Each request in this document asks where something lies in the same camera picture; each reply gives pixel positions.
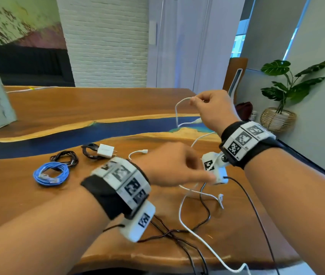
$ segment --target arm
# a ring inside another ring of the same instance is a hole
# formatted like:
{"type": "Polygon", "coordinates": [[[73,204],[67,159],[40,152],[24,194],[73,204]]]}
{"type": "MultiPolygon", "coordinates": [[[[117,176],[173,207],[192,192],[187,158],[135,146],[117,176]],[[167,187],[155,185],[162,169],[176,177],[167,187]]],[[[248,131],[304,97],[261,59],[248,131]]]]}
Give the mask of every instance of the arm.
{"type": "MultiPolygon", "coordinates": [[[[182,143],[167,143],[134,162],[160,186],[215,180],[182,143]]],[[[66,274],[109,222],[93,195],[79,186],[0,226],[0,274],[66,274]]]]}
{"type": "MultiPolygon", "coordinates": [[[[191,104],[219,135],[240,120],[225,91],[203,92],[191,104]]],[[[258,154],[244,171],[287,241],[316,274],[325,274],[325,176],[279,148],[258,154]]]]}

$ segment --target woven basket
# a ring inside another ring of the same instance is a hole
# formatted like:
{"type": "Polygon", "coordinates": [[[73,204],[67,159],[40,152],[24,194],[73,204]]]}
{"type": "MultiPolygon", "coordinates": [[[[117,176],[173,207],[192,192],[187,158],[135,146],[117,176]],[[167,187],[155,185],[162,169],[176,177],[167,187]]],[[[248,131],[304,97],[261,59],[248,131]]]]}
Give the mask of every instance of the woven basket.
{"type": "Polygon", "coordinates": [[[281,114],[276,113],[277,108],[269,107],[260,116],[260,123],[272,132],[283,132],[290,129],[296,121],[296,114],[283,110],[281,114]]]}

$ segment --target potted plant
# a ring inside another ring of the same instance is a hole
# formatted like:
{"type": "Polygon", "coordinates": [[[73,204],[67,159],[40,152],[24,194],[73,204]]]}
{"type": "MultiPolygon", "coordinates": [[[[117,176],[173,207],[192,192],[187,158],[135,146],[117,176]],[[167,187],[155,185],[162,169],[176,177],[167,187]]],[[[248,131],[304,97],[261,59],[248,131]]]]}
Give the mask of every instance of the potted plant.
{"type": "Polygon", "coordinates": [[[287,100],[289,99],[293,103],[302,101],[309,94],[313,85],[325,79],[325,77],[318,77],[296,83],[302,75],[325,68],[325,61],[310,66],[296,75],[292,74],[289,68],[290,65],[289,61],[275,60],[261,68],[261,71],[269,76],[284,75],[287,81],[286,85],[281,82],[272,81],[272,87],[261,88],[262,94],[265,97],[279,101],[277,108],[267,108],[260,117],[261,124],[270,131],[279,132],[289,129],[295,122],[296,115],[293,112],[284,110],[287,100]]]}

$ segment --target monstera plant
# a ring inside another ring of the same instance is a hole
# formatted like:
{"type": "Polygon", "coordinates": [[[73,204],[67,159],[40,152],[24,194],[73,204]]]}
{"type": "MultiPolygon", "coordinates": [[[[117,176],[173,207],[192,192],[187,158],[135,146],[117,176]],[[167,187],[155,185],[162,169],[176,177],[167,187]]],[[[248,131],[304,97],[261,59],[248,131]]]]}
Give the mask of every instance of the monstera plant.
{"type": "Polygon", "coordinates": [[[320,83],[325,79],[325,77],[318,77],[296,83],[302,75],[325,68],[325,61],[320,64],[314,64],[295,75],[292,74],[290,65],[291,63],[289,61],[275,60],[271,63],[265,64],[261,68],[261,71],[269,76],[284,75],[286,77],[286,85],[281,82],[272,81],[272,87],[264,87],[261,89],[262,94],[265,97],[279,101],[279,106],[276,111],[278,114],[282,113],[287,99],[290,99],[295,103],[302,101],[303,98],[309,94],[311,86],[320,83]]]}

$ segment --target small bottle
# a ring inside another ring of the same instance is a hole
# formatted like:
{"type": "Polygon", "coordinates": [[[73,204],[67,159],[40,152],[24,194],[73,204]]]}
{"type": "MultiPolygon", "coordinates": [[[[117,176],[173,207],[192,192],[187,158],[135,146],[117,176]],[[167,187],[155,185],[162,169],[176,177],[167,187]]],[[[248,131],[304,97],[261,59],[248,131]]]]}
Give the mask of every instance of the small bottle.
{"type": "Polygon", "coordinates": [[[253,111],[252,114],[249,117],[250,121],[255,121],[256,117],[257,117],[258,112],[257,111],[253,111]]]}

